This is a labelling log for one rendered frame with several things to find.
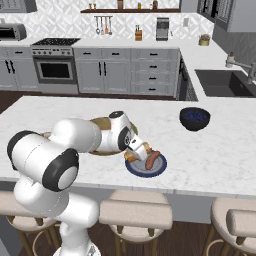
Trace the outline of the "black dishwasher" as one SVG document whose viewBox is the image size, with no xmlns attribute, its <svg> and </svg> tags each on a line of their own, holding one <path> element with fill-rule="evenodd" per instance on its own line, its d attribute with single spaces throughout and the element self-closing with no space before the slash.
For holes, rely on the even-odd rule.
<svg viewBox="0 0 256 256">
<path fill-rule="evenodd" d="M 198 100 L 183 58 L 180 58 L 176 99 L 178 101 Z"/>
</svg>

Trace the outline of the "dark wooden wall shelf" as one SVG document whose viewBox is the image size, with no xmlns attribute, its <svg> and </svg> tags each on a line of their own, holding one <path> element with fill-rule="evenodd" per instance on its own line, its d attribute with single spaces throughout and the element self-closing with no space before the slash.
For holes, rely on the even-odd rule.
<svg viewBox="0 0 256 256">
<path fill-rule="evenodd" d="M 179 8 L 165 8 L 165 9 L 85 9 L 80 11 L 85 13 L 181 13 Z"/>
</svg>

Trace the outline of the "brown bun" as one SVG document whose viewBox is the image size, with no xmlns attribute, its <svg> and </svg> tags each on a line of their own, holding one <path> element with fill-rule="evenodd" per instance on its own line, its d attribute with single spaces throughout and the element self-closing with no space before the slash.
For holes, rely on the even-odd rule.
<svg viewBox="0 0 256 256">
<path fill-rule="evenodd" d="M 152 152 L 152 148 L 149 146 L 149 144 L 148 144 L 147 142 L 144 142 L 144 143 L 143 143 L 143 146 L 144 146 L 144 148 L 146 149 L 146 152 L 147 152 L 147 153 L 151 153 L 151 152 Z M 137 158 L 136 158 L 133 154 L 131 154 L 131 153 L 129 153 L 129 152 L 126 152 L 126 153 L 124 154 L 124 158 L 125 158 L 128 162 L 133 162 L 133 161 L 136 161 L 136 160 L 137 160 Z"/>
</svg>

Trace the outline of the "small grey base cupboard run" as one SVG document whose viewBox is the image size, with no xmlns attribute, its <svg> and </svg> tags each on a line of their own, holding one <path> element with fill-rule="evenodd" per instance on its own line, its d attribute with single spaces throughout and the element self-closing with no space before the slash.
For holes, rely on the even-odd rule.
<svg viewBox="0 0 256 256">
<path fill-rule="evenodd" d="M 38 90 L 29 46 L 0 46 L 0 90 Z"/>
</svg>

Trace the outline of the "silver coffee machine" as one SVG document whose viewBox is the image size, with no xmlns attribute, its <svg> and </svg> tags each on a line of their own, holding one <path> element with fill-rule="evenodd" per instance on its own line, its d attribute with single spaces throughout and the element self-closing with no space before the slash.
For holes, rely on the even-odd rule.
<svg viewBox="0 0 256 256">
<path fill-rule="evenodd" d="M 156 40 L 167 41 L 169 33 L 169 18 L 158 17 L 156 23 Z"/>
</svg>

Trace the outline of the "red-brown sausage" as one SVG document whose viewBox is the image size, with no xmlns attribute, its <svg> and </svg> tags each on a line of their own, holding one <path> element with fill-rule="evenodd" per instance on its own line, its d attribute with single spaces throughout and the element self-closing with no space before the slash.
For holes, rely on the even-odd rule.
<svg viewBox="0 0 256 256">
<path fill-rule="evenodd" d="M 145 169 L 150 170 L 153 165 L 155 160 L 161 155 L 159 151 L 153 151 L 151 155 L 147 158 L 146 163 L 145 163 Z"/>
</svg>

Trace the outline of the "black bowl of blueberries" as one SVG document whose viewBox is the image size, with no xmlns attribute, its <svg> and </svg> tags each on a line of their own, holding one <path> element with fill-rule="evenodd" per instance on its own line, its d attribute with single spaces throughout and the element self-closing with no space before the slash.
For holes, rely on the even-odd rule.
<svg viewBox="0 0 256 256">
<path fill-rule="evenodd" d="M 186 107 L 180 111 L 180 123 L 189 131 L 204 129 L 210 122 L 210 113 L 198 107 Z"/>
</svg>

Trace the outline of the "beige bar stool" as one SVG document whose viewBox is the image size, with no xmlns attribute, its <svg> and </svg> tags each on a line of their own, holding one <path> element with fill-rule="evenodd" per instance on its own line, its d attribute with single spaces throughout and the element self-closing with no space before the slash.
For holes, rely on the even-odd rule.
<svg viewBox="0 0 256 256">
<path fill-rule="evenodd" d="M 256 256 L 256 200 L 216 198 L 210 211 L 211 225 L 201 256 L 222 243 L 219 256 Z"/>
<path fill-rule="evenodd" d="M 172 208 L 161 193 L 116 190 L 100 203 L 99 222 L 114 232 L 116 256 L 126 253 L 126 243 L 149 243 L 149 256 L 157 256 L 158 237 L 172 228 Z"/>
<path fill-rule="evenodd" d="M 49 244 L 60 247 L 60 238 L 55 229 L 57 221 L 50 217 L 35 217 L 15 199 L 14 193 L 0 191 L 0 215 L 17 231 L 28 256 L 38 256 L 36 242 L 44 234 Z"/>
</svg>

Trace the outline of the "silver toaster oven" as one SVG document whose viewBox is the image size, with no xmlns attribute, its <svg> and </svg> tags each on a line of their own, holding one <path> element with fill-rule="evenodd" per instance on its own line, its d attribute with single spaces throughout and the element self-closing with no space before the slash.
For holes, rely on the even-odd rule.
<svg viewBox="0 0 256 256">
<path fill-rule="evenodd" d="M 0 41 L 20 41 L 26 37 L 26 28 L 22 23 L 0 24 Z"/>
</svg>

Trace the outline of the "rail with hanging utensils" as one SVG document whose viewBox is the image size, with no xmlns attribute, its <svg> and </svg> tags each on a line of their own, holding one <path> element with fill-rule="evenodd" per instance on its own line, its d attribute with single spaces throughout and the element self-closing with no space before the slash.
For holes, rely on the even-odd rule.
<svg viewBox="0 0 256 256">
<path fill-rule="evenodd" d="M 111 16 L 95 16 L 96 34 L 112 35 L 112 17 Z"/>
</svg>

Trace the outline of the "wooden bowl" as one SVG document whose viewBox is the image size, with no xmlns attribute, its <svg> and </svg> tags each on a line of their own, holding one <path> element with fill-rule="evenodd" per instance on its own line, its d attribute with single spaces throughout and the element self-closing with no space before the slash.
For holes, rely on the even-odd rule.
<svg viewBox="0 0 256 256">
<path fill-rule="evenodd" d="M 108 117 L 94 118 L 94 119 L 91 119 L 91 122 L 98 125 L 101 130 L 110 130 L 111 129 L 111 122 Z M 131 129 L 135 134 L 138 134 L 137 127 L 133 123 L 131 123 Z M 98 156 L 110 156 L 110 155 L 115 155 L 115 152 L 114 151 L 95 150 L 95 151 L 92 151 L 92 154 L 98 155 Z"/>
</svg>

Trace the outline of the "small grey wall cupboard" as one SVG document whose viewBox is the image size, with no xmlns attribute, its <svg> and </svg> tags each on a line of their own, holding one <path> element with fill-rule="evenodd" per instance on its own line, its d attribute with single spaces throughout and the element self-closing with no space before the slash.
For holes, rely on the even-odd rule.
<svg viewBox="0 0 256 256">
<path fill-rule="evenodd" d="M 36 11 L 36 0 L 0 0 L 0 13 L 32 13 Z"/>
</svg>

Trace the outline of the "blue plate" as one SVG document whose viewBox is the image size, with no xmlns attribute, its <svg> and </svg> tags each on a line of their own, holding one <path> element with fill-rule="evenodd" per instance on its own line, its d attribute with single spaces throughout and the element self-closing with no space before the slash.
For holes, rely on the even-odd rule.
<svg viewBox="0 0 256 256">
<path fill-rule="evenodd" d="M 156 177 L 162 174 L 166 167 L 167 167 L 167 160 L 166 158 L 160 154 L 153 162 L 152 167 L 147 170 L 147 160 L 135 160 L 129 162 L 128 160 L 125 161 L 125 166 L 127 170 L 135 176 L 143 177 L 143 178 L 151 178 Z"/>
</svg>

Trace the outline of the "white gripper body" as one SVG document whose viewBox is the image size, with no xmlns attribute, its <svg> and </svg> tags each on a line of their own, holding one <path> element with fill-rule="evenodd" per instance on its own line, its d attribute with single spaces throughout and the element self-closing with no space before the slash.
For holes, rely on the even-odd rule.
<svg viewBox="0 0 256 256">
<path fill-rule="evenodd" d="M 128 148 L 138 160 L 144 161 L 147 159 L 148 153 L 144 147 L 144 143 L 137 135 L 134 135 L 134 137 L 131 139 Z"/>
</svg>

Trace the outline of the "silver tap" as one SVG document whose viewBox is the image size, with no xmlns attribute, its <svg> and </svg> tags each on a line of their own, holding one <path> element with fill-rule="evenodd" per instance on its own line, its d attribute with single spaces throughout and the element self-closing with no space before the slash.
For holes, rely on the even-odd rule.
<svg viewBox="0 0 256 256">
<path fill-rule="evenodd" d="M 231 68 L 233 65 L 248 69 L 248 75 L 246 80 L 247 84 L 252 84 L 253 81 L 256 79 L 256 63 L 255 62 L 251 63 L 250 65 L 237 62 L 235 60 L 234 53 L 230 52 L 227 56 L 225 66 L 227 68 Z"/>
</svg>

